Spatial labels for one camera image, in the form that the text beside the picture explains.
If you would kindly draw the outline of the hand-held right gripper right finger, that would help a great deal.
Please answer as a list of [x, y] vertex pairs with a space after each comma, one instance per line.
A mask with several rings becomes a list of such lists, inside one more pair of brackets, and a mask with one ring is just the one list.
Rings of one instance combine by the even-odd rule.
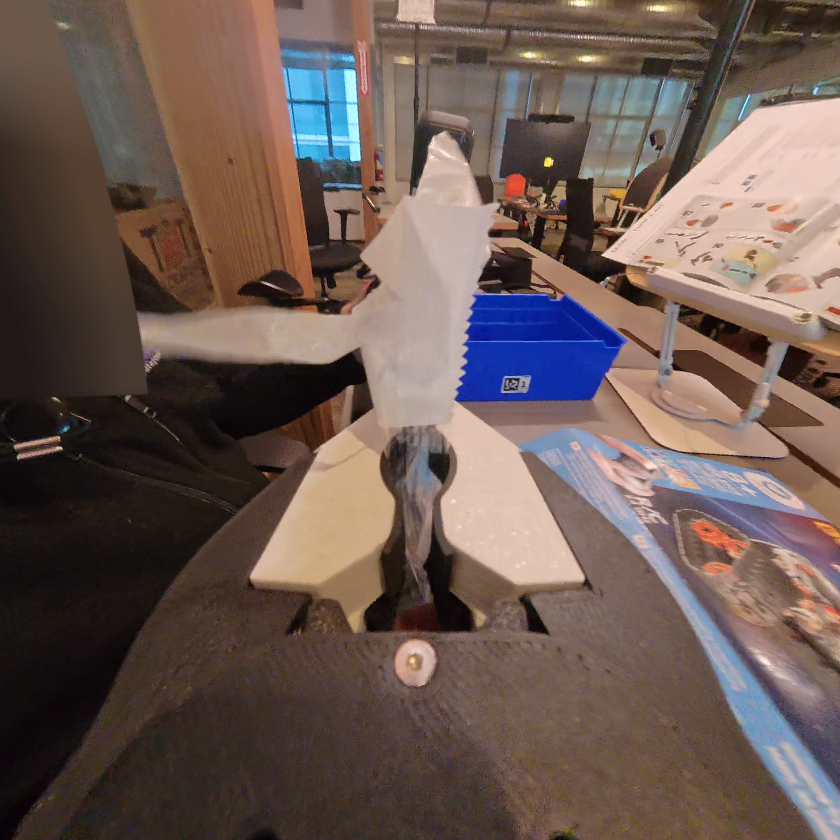
[[440, 427], [449, 472], [429, 556], [437, 623], [470, 631], [499, 602], [586, 595], [586, 576], [538, 483], [553, 473], [468, 409]]

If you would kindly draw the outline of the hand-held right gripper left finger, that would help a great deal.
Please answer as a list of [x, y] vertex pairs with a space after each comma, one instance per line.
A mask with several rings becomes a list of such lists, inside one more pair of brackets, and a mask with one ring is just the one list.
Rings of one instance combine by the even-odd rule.
[[381, 556], [395, 515], [384, 446], [371, 411], [318, 449], [250, 573], [254, 588], [334, 600], [364, 630], [365, 610], [384, 591]]

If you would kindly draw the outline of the numbered white plastic bag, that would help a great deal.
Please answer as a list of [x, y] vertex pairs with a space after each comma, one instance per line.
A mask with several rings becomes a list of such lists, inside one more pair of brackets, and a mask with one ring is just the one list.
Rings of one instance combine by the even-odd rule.
[[494, 211], [480, 200], [465, 154], [446, 129], [418, 124], [426, 156], [411, 195], [362, 254], [380, 282], [352, 312], [293, 314], [272, 307], [139, 312], [144, 350], [166, 358], [328, 364], [360, 351], [375, 418], [385, 431], [385, 480], [402, 539], [401, 601], [430, 604], [434, 500], [445, 482], [441, 426], [466, 365], [469, 316], [489, 259]]

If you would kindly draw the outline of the blue plastic bin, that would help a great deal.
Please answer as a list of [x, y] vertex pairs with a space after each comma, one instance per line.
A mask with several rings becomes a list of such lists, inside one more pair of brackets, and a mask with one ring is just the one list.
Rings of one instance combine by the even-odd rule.
[[587, 402], [627, 337], [569, 296], [479, 293], [460, 403]]

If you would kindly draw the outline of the blue toy set box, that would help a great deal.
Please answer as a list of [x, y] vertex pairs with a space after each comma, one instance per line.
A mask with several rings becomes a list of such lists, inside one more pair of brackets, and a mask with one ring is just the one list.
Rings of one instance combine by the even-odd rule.
[[635, 544], [772, 776], [818, 838], [838, 838], [838, 528], [756, 468], [576, 428], [521, 451]]

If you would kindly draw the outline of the black case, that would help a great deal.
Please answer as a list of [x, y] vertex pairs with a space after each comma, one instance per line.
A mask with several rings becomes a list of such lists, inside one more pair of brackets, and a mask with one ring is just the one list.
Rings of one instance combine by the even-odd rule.
[[478, 289], [484, 293], [531, 293], [532, 258], [492, 251], [479, 277]]

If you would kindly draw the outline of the white book stand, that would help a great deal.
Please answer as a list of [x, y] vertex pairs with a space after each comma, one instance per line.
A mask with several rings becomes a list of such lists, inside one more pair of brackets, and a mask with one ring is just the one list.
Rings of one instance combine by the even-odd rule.
[[[770, 405], [772, 386], [790, 345], [819, 349], [828, 336], [823, 320], [812, 311], [717, 287], [672, 269], [628, 267], [626, 274], [633, 285], [665, 300], [657, 370], [614, 367], [606, 375], [647, 435], [660, 447], [689, 455], [787, 456], [786, 444], [759, 420]], [[745, 409], [697, 374], [674, 370], [681, 306], [760, 332], [770, 340], [761, 377]]]

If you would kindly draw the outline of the brown cardboard moving box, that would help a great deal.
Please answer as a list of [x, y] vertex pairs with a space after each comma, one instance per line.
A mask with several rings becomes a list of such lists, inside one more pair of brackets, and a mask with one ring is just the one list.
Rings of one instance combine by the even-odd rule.
[[115, 219], [139, 311], [200, 311], [216, 303], [214, 284], [184, 201], [118, 210]]

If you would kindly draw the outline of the black metal pole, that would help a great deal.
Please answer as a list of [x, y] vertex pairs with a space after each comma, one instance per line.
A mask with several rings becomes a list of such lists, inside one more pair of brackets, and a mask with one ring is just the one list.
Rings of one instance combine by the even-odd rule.
[[728, 6], [660, 197], [669, 193], [692, 167], [754, 5], [754, 1], [731, 1]]

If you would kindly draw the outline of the white instruction sheet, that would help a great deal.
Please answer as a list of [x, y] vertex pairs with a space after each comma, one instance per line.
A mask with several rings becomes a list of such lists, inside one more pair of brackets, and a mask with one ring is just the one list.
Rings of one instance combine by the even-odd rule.
[[838, 215], [839, 100], [758, 108], [606, 252], [627, 266], [697, 266], [725, 237], [789, 239]]

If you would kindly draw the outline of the toy instruction booklet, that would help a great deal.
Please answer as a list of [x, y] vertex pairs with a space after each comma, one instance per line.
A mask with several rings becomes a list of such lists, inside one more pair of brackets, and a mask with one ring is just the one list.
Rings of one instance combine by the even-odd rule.
[[700, 193], [627, 262], [776, 301], [837, 331], [838, 221], [838, 204], [822, 196]]

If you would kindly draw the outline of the black wall monitor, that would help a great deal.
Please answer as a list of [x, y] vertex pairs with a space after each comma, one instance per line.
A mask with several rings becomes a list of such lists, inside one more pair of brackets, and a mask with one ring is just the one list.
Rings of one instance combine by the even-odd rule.
[[522, 175], [528, 182], [567, 182], [580, 176], [591, 132], [588, 122], [508, 119], [499, 177]]

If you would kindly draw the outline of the wooden post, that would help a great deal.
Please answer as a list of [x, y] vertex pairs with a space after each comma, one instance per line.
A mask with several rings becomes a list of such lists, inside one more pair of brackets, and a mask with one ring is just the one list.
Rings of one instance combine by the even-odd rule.
[[126, 6], [217, 304], [272, 269], [313, 297], [274, 4]]

